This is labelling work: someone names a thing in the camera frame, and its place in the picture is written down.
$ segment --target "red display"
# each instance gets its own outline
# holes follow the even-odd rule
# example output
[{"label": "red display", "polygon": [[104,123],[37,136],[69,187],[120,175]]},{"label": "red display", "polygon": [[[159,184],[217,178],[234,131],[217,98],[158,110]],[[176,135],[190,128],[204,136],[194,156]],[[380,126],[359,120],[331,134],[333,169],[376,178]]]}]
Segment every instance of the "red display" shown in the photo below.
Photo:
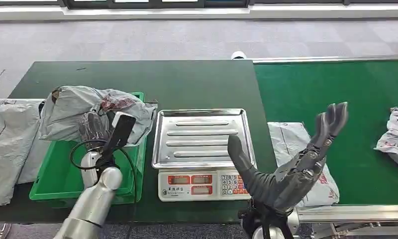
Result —
[{"label": "red display", "polygon": [[192,186],[192,195],[212,194],[212,186]]},{"label": "red display", "polygon": [[212,175],[193,175],[192,184],[211,184]]},{"label": "red display", "polygon": [[190,177],[187,175],[181,175],[181,176],[170,175],[168,176],[168,184],[170,185],[190,184]]}]

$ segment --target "stainless steel tray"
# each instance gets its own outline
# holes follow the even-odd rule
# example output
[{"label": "stainless steel tray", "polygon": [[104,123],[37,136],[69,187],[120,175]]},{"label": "stainless steel tray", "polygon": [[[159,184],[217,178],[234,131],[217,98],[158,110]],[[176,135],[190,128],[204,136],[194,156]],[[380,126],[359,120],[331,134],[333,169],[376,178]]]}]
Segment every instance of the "stainless steel tray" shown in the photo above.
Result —
[{"label": "stainless steel tray", "polygon": [[234,167],[228,136],[235,134],[256,166],[243,109],[164,110],[158,113],[152,166],[170,168]]}]

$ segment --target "electronic scale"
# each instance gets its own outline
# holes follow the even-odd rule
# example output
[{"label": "electronic scale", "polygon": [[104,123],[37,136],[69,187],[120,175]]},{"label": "electronic scale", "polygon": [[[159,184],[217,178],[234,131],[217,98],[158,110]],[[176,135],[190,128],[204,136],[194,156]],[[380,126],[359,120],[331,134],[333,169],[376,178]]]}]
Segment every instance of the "electronic scale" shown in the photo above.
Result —
[{"label": "electronic scale", "polygon": [[256,167],[243,109],[160,111],[152,159],[160,200],[250,199],[227,152],[231,134]]}]

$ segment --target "green plastic crate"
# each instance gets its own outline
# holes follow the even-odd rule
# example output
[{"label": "green plastic crate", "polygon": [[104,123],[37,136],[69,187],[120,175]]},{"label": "green plastic crate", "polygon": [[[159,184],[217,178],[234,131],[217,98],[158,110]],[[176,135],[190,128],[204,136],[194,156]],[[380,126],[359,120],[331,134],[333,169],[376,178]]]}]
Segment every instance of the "green plastic crate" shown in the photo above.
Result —
[{"label": "green plastic crate", "polygon": [[[140,100],[144,99],[143,93],[131,93]],[[72,207],[84,189],[80,169],[73,166],[69,160],[72,148],[77,144],[74,141],[53,141],[44,157],[38,176],[33,183],[29,198],[34,201],[48,203],[54,208]],[[146,137],[137,147],[123,148],[130,156],[136,168],[136,201],[142,195],[143,169],[145,165]],[[85,155],[85,147],[79,147],[74,154],[74,159],[80,165]],[[123,174],[123,181],[113,200],[113,204],[133,203],[133,177],[130,164],[123,153],[114,153],[116,164]]]}]

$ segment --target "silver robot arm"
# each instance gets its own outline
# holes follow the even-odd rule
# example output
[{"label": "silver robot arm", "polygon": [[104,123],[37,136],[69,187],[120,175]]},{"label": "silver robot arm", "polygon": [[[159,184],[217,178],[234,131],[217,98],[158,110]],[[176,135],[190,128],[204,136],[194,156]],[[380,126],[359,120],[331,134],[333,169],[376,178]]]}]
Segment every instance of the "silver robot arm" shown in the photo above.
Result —
[{"label": "silver robot arm", "polygon": [[[112,122],[114,131],[108,136],[96,111],[82,116],[79,122],[82,142],[72,149],[70,160],[74,166],[81,169],[85,189],[54,239],[98,238],[116,190],[123,179],[112,154],[117,149],[122,150],[127,144],[135,121],[136,119],[130,115],[118,112]],[[73,161],[73,152],[84,144],[88,152],[79,166]]]},{"label": "silver robot arm", "polygon": [[98,182],[82,192],[54,239],[98,238],[122,178],[118,168],[106,168]]}]

